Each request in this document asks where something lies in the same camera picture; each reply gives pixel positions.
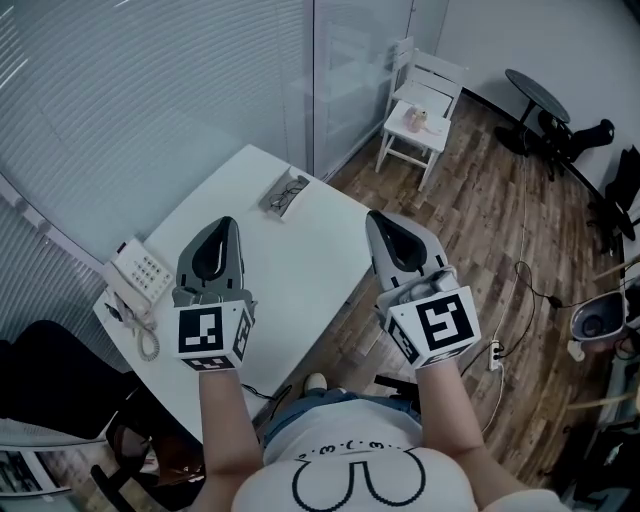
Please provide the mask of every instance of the white t-shirt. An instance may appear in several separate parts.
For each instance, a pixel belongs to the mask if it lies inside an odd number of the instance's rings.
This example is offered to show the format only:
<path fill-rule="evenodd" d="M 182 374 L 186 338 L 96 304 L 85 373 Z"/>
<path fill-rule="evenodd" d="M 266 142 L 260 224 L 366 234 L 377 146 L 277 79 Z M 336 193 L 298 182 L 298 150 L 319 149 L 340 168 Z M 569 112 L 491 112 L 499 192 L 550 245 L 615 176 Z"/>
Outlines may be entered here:
<path fill-rule="evenodd" d="M 239 489 L 233 512 L 478 510 L 464 471 L 416 448 L 422 429 L 407 414 L 367 400 L 316 407 L 286 426 L 265 467 Z M 506 496 L 490 512 L 567 512 L 544 490 Z"/>

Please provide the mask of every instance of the electrical outlet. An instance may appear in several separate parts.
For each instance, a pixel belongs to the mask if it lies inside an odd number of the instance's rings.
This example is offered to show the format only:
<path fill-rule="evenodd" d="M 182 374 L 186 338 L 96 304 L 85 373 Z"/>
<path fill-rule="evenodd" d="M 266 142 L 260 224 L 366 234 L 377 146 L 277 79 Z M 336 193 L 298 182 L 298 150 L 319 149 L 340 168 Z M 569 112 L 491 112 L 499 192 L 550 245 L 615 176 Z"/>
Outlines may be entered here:
<path fill-rule="evenodd" d="M 500 348 L 500 342 L 498 340 L 492 340 L 489 347 L 489 371 L 495 371 L 500 367 L 498 356 L 498 349 Z"/>

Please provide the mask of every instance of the white marker cube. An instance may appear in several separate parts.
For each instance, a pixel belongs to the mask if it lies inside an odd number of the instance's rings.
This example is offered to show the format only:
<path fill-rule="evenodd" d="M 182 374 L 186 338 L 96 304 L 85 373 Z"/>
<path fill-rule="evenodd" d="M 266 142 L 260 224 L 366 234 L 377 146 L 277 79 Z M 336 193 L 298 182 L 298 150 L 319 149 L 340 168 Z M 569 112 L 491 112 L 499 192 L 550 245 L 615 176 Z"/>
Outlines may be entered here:
<path fill-rule="evenodd" d="M 389 308 L 385 331 L 413 368 L 462 354 L 481 337 L 468 286 Z"/>
<path fill-rule="evenodd" d="M 253 327 L 243 300 L 175 308 L 176 357 L 199 372 L 240 368 Z"/>

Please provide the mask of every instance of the wooden stick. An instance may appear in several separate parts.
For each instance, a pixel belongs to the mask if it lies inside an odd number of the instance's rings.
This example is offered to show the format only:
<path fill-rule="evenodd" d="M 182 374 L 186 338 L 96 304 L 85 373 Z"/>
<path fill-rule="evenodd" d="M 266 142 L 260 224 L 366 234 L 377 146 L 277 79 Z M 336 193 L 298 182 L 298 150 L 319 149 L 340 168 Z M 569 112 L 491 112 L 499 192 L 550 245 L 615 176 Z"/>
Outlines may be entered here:
<path fill-rule="evenodd" d="M 622 270 L 623 268 L 628 267 L 629 265 L 638 263 L 639 261 L 640 261 L 640 254 L 631 258 L 630 260 L 625 261 L 624 263 L 620 263 L 620 265 L 616 265 L 615 267 L 610 268 L 609 270 L 605 270 L 602 274 L 598 274 L 596 277 L 593 278 L 593 282 L 599 281 L 603 277 L 607 277 L 608 275 L 613 274 L 618 270 Z"/>
<path fill-rule="evenodd" d="M 575 411 L 576 409 L 588 409 L 590 407 L 599 407 L 601 405 L 617 404 L 631 398 L 635 398 L 637 391 L 629 391 L 624 395 L 612 396 L 611 398 L 601 398 L 600 400 L 592 400 L 591 402 L 581 402 L 577 404 L 567 405 L 567 411 Z"/>

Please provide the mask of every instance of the tray with glasses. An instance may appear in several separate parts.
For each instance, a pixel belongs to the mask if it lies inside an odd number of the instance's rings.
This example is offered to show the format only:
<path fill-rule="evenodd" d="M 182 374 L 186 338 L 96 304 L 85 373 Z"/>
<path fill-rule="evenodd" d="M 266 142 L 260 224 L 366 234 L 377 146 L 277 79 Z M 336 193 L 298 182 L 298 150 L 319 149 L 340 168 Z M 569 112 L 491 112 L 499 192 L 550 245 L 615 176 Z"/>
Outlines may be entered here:
<path fill-rule="evenodd" d="M 294 175 L 289 167 L 262 196 L 258 206 L 270 217 L 284 222 L 301 202 L 301 196 L 309 184 L 310 181 L 303 174 Z"/>

